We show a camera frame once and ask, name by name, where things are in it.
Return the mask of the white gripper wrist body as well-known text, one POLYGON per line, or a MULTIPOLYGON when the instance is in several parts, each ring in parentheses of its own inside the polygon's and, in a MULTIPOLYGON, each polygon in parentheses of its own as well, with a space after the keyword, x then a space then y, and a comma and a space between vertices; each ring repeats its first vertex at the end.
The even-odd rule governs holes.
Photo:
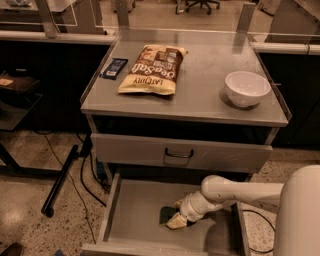
POLYGON ((179 208, 180 214, 190 222, 197 222, 208 212, 213 212, 217 206, 210 203, 200 191, 187 195, 179 208))

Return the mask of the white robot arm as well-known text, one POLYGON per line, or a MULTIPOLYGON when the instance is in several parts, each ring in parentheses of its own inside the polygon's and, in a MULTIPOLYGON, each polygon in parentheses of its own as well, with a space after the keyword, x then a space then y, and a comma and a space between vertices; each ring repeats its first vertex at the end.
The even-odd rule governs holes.
POLYGON ((210 175, 198 191, 175 203, 166 223, 180 229, 236 202, 277 215, 274 256, 320 256, 320 166, 294 171, 284 183, 235 182, 210 175))

